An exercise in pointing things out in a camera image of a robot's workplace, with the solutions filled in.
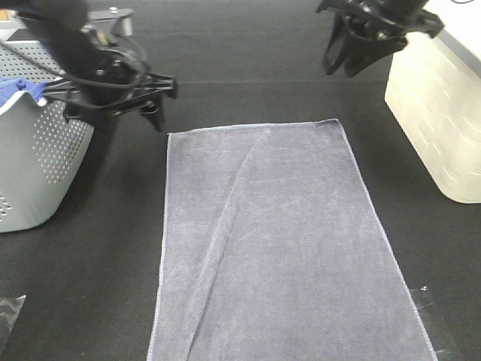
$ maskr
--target robotic arm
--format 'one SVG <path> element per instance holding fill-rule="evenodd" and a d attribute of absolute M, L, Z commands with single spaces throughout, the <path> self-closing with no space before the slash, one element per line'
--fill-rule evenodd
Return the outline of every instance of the robotic arm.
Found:
<path fill-rule="evenodd" d="M 408 32 L 436 36 L 438 16 L 422 8 L 428 0 L 322 0 L 317 12 L 333 11 L 334 28 L 322 61 L 326 74 L 342 64 L 349 77 L 407 45 Z M 177 85 L 168 76 L 149 73 L 145 56 L 120 47 L 130 10 L 95 13 L 84 0 L 0 0 L 39 37 L 65 74 L 49 83 L 48 100 L 67 103 L 65 118 L 81 118 L 108 129 L 115 117 L 141 110 L 157 130 L 163 123 L 162 96 L 175 99 Z M 23 54 L 10 51 L 25 58 Z"/>
<path fill-rule="evenodd" d="M 428 0 L 322 0 L 317 12 L 336 13 L 322 66 L 326 74 L 342 64 L 353 77 L 372 63 L 407 46 L 408 32 L 432 38 L 444 27 L 440 18 L 422 8 Z"/>
<path fill-rule="evenodd" d="M 116 42 L 128 41 L 132 11 L 115 9 L 89 17 L 84 0 L 0 0 L 0 8 L 15 10 L 65 71 L 61 80 L 47 85 L 44 95 L 67 103 L 67 121 L 82 118 L 108 129 L 115 117 L 140 109 L 161 130 L 162 95 L 174 99 L 177 85 L 172 77 L 149 73 L 142 54 Z"/>

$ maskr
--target gray laundry basket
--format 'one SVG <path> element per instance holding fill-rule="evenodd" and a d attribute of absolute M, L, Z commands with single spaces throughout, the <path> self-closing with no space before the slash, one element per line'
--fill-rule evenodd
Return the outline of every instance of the gray laundry basket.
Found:
<path fill-rule="evenodd" d="M 36 41 L 9 45 L 35 61 L 61 69 Z M 0 47 L 0 77 L 33 81 L 53 76 Z M 0 108 L 0 232 L 29 229 L 53 216 L 82 162 L 93 128 L 63 117 L 65 105 L 40 106 L 17 93 Z"/>

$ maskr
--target blue cloth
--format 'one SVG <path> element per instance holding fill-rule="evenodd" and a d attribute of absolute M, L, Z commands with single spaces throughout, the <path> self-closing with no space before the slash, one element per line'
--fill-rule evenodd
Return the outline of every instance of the blue cloth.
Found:
<path fill-rule="evenodd" d="M 0 77 L 0 107 L 7 102 L 16 92 L 26 91 L 32 94 L 35 101 L 38 102 L 42 97 L 45 84 L 47 82 L 34 83 L 26 79 L 5 79 Z"/>

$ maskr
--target black table surface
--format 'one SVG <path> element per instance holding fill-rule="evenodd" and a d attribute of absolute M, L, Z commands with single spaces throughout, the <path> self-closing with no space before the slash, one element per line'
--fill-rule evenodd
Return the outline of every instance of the black table surface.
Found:
<path fill-rule="evenodd" d="M 314 0 L 89 3 L 134 9 L 153 70 L 178 77 L 166 132 L 340 119 L 408 287 L 428 286 L 465 359 L 481 358 L 481 205 L 436 188 L 384 102 L 390 59 L 325 76 L 332 15 L 315 14 Z M 0 359 L 145 360 L 166 146 L 138 114 L 121 117 L 95 132 L 50 221 L 0 235 L 0 296 L 27 295 Z"/>

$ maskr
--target clear plastic sheet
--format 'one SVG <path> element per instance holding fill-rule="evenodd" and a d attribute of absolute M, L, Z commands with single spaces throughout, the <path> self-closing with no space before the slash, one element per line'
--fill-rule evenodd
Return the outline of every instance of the clear plastic sheet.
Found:
<path fill-rule="evenodd" d="M 427 287 L 410 290 L 438 361 L 464 361 Z"/>
<path fill-rule="evenodd" d="M 0 355 L 7 344 L 8 336 L 12 332 L 24 301 L 25 296 L 18 299 L 3 299 L 0 297 Z"/>

